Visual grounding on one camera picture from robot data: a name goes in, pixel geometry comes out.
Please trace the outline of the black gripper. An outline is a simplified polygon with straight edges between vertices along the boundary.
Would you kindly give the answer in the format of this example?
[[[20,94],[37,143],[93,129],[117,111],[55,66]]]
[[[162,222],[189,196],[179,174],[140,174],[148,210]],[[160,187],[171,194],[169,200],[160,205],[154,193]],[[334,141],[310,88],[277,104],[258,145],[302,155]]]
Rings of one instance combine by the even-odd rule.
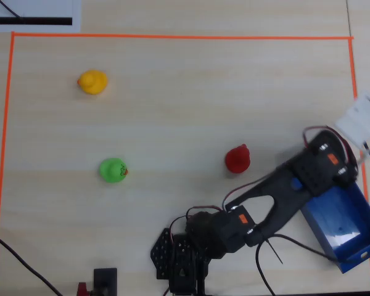
[[[328,187],[348,187],[356,181],[356,158],[348,145],[343,144],[336,134],[323,129],[315,136],[314,145],[318,149],[318,168]]]

